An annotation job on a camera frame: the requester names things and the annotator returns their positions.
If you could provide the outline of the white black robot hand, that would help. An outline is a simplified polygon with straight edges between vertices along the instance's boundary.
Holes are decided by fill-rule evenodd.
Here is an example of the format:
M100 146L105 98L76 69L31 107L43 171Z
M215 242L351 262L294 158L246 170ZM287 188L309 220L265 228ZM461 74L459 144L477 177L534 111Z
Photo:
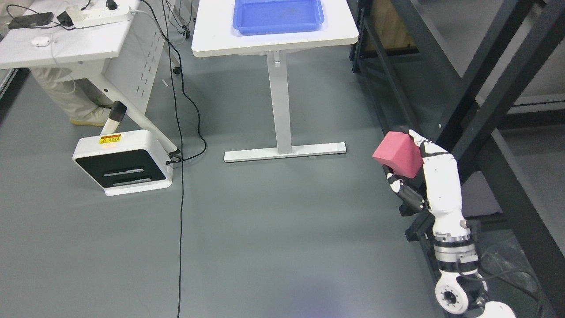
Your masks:
M416 211L427 209L434 217L433 235L463 235L462 194L457 161L446 149L423 137L413 129L410 135L422 156L422 171L426 184L426 197L410 187L403 176L383 165L392 191Z

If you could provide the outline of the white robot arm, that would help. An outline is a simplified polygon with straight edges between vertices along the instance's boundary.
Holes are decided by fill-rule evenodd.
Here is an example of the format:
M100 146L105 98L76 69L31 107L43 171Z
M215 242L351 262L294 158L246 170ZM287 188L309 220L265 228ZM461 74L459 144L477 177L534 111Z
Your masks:
M487 277L479 273L475 235L480 231L480 222L463 220L462 225L462 236L434 236L434 254L440 273L434 289L438 304L453 315L516 317L509 305L490 299Z

